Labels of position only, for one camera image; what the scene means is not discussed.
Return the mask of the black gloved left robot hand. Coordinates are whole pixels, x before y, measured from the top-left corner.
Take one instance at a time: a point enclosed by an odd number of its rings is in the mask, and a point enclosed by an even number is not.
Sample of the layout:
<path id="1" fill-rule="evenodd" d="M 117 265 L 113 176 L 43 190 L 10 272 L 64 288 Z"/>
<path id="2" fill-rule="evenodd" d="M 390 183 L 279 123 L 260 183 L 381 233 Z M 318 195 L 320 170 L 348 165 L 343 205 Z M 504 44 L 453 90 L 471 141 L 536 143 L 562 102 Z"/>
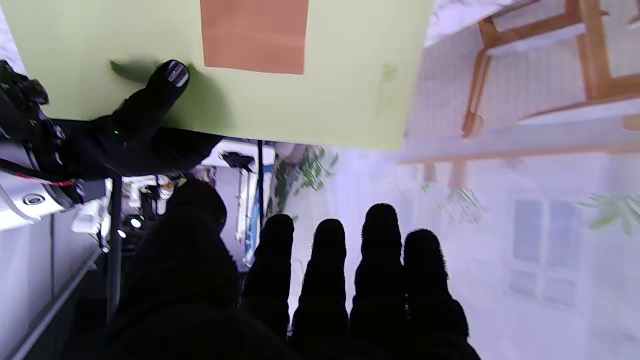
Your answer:
<path id="1" fill-rule="evenodd" d="M 174 189 L 126 273 L 126 297 L 98 357 L 104 360 L 477 360 L 441 243 L 419 228 L 405 240 L 394 207 L 365 215 L 361 260 L 346 310 L 346 234 L 318 224 L 290 315 L 293 219 L 267 219 L 240 281 L 221 240 L 226 207 L 193 176 Z"/>

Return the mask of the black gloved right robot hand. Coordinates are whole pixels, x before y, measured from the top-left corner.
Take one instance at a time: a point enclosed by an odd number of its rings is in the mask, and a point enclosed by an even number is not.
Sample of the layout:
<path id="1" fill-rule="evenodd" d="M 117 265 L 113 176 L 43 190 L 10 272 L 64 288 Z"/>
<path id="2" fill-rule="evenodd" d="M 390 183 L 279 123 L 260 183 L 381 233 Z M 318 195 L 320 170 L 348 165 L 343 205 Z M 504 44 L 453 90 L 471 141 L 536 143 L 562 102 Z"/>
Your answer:
<path id="1" fill-rule="evenodd" d="M 78 121 L 57 150 L 68 175 L 89 182 L 187 173 L 201 164 L 222 137 L 165 125 L 195 80 L 194 66 L 167 60 L 113 112 Z"/>

